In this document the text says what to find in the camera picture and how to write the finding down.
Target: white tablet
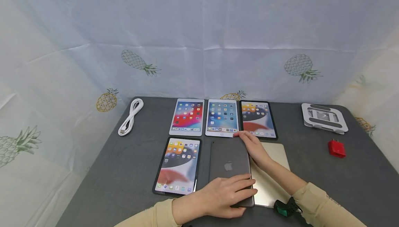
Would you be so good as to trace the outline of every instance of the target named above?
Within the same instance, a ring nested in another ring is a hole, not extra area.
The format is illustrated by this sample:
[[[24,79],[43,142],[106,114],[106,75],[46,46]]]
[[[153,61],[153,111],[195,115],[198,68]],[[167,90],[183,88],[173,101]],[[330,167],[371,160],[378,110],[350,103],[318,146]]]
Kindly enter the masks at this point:
[[[204,103],[203,99],[177,99],[169,134],[201,136]]]
[[[237,131],[237,101],[209,99],[205,135],[233,137]]]

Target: red charger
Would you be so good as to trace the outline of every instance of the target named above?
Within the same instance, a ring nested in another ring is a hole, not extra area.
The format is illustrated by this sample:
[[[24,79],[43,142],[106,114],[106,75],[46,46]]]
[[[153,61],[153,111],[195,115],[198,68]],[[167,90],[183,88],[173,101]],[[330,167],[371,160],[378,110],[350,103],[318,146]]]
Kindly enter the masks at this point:
[[[344,144],[337,140],[331,140],[328,142],[328,150],[330,154],[338,158],[344,158],[346,156]]]

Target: apple logo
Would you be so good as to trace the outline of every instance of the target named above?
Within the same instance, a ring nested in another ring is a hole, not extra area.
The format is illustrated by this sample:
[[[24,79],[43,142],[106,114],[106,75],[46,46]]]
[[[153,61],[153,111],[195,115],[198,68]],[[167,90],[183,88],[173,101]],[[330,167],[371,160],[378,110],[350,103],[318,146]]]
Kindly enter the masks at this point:
[[[231,171],[233,169],[233,163],[231,163],[231,161],[227,162],[225,164],[225,170],[226,171]]]

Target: gray tablecloth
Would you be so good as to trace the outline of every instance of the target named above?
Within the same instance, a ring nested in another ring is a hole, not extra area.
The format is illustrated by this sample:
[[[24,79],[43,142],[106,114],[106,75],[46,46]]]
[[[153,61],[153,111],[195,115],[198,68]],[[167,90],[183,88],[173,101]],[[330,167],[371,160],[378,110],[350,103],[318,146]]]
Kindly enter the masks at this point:
[[[84,178],[57,227],[112,227],[167,196],[152,193],[152,186],[169,136],[176,99],[142,98],[131,133],[117,131],[129,114],[126,109],[99,156]],[[399,175],[368,137],[352,114],[340,110],[349,127],[345,135],[305,127],[300,104],[271,103],[279,140],[291,171],[325,190],[367,226],[398,226]],[[197,188],[208,183],[211,141],[203,145]],[[343,142],[347,157],[328,153],[328,141]],[[202,217],[197,226],[306,226],[300,217],[284,218],[272,209],[255,206],[239,219]]]

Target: usb cable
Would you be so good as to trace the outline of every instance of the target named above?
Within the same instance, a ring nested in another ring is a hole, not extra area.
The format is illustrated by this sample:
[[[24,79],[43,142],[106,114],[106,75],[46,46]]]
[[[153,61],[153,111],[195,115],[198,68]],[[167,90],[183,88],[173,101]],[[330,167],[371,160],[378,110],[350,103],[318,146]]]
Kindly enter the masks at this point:
[[[130,133],[134,124],[134,116],[140,111],[140,109],[142,109],[143,106],[144,102],[140,98],[136,98],[132,101],[132,103],[130,104],[129,116],[119,128],[118,134],[120,136],[124,136]]]

